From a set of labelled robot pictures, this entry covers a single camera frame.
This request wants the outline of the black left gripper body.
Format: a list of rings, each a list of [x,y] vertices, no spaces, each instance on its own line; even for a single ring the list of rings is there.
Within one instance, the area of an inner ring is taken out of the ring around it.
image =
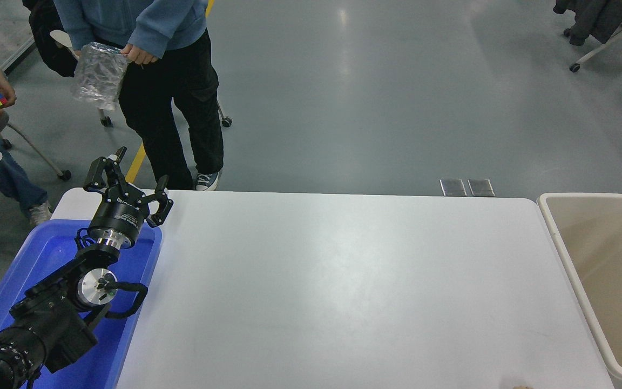
[[[89,224],[89,236],[109,246],[135,246],[145,223],[147,209],[137,192],[100,194],[102,199]]]

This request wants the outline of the person's left hand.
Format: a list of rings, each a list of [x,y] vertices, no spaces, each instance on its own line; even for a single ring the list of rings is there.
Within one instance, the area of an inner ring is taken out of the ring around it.
[[[126,57],[130,63],[138,64],[139,66],[153,64],[158,61],[158,57],[133,44],[126,44],[123,49],[119,50],[119,53]]]
[[[6,99],[6,103],[3,103],[2,108],[9,108],[15,104],[17,100],[16,92],[2,69],[0,69],[0,93]]]

